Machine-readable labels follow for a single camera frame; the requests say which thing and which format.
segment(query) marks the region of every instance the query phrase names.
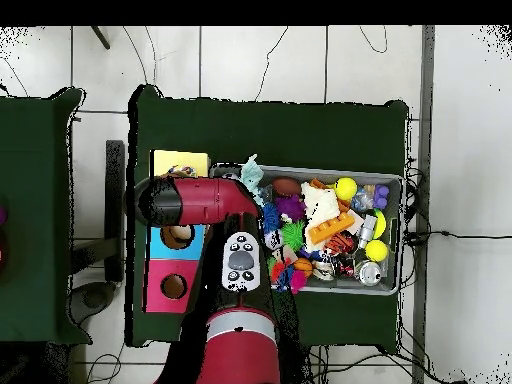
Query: pink toy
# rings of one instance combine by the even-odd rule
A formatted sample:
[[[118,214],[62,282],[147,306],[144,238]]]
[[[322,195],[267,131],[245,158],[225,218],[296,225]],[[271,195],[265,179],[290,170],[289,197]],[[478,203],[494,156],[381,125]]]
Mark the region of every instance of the pink toy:
[[[300,201],[296,194],[291,197],[278,197],[276,205],[279,214],[286,214],[293,222],[304,218],[306,205]]]
[[[299,290],[306,285],[307,281],[308,279],[302,271],[293,271],[292,279],[290,280],[290,288],[292,289],[292,293],[297,294]]]

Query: tennis ball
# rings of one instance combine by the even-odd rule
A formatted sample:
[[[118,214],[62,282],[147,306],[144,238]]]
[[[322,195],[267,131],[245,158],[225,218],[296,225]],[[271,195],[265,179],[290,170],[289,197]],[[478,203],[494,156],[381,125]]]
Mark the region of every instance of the tennis ball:
[[[357,184],[352,178],[344,177],[336,181],[334,192],[340,200],[350,200],[357,192]]]
[[[380,240],[370,241],[365,252],[368,259],[374,262],[381,262],[388,257],[388,247]]]

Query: plastic storage bin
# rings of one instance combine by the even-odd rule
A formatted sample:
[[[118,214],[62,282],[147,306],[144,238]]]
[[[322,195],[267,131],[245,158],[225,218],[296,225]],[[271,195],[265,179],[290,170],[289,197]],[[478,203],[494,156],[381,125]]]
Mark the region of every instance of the plastic storage bin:
[[[355,278],[335,277],[332,281],[322,281],[314,276],[308,278],[308,283],[302,291],[352,293],[365,295],[389,296],[395,293],[400,285],[403,253],[404,210],[406,204],[405,181],[402,177],[392,174],[375,174],[365,172],[332,171],[309,168],[288,168],[279,166],[260,165],[265,172],[260,186],[270,184],[275,177],[292,177],[299,182],[309,182],[318,178],[325,184],[333,184],[340,177],[351,177],[358,185],[383,184],[389,188],[388,204],[383,210],[387,227],[380,237],[389,246],[389,255],[380,263],[383,277],[379,284],[368,287]],[[226,167],[223,164],[213,166],[210,176],[221,176],[225,173],[239,175],[240,168]]]

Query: rubber toy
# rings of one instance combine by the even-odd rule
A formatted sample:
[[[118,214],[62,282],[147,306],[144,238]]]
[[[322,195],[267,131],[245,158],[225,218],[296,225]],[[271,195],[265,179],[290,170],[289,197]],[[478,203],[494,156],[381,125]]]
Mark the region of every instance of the rubber toy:
[[[303,230],[303,221],[297,221],[292,224],[285,224],[281,229],[284,244],[290,246],[294,252],[297,252],[304,244]]]
[[[368,259],[374,262],[381,262],[388,257],[388,247],[380,240],[370,241],[365,252]]]
[[[257,205],[263,207],[263,199],[260,197],[258,188],[258,184],[263,178],[263,171],[255,161],[257,156],[256,154],[250,156],[242,165],[240,181],[251,192]]]
[[[276,199],[277,211],[279,214],[286,214],[293,222],[304,218],[306,205],[301,202],[299,196],[294,194],[291,197],[278,197]]]
[[[336,181],[336,184],[331,184],[327,187],[334,188],[336,196],[341,200],[350,200],[357,192],[356,182],[352,178],[348,177],[342,177]]]
[[[292,278],[290,280],[290,288],[293,294],[297,294],[300,289],[302,289],[308,279],[306,275],[301,271],[293,271]]]
[[[373,213],[375,214],[375,217],[377,218],[377,223],[375,224],[375,233],[373,234],[373,239],[378,239],[386,229],[386,217],[379,209],[374,209]]]
[[[277,208],[273,203],[263,206],[263,234],[271,233],[279,229],[280,219]]]

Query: plush toy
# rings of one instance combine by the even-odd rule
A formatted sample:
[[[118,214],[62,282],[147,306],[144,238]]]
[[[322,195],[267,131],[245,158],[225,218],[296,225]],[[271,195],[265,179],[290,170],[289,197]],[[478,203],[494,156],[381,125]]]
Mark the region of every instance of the plush toy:
[[[279,229],[281,220],[277,208],[272,203],[263,206],[263,234],[271,233]]]
[[[287,244],[292,248],[294,252],[297,252],[304,244],[304,222],[297,221],[291,224],[285,224],[281,229],[283,234],[284,244]]]
[[[306,205],[301,202],[299,196],[294,194],[291,197],[278,197],[276,199],[277,211],[280,214],[286,214],[292,222],[297,222],[304,218]]]

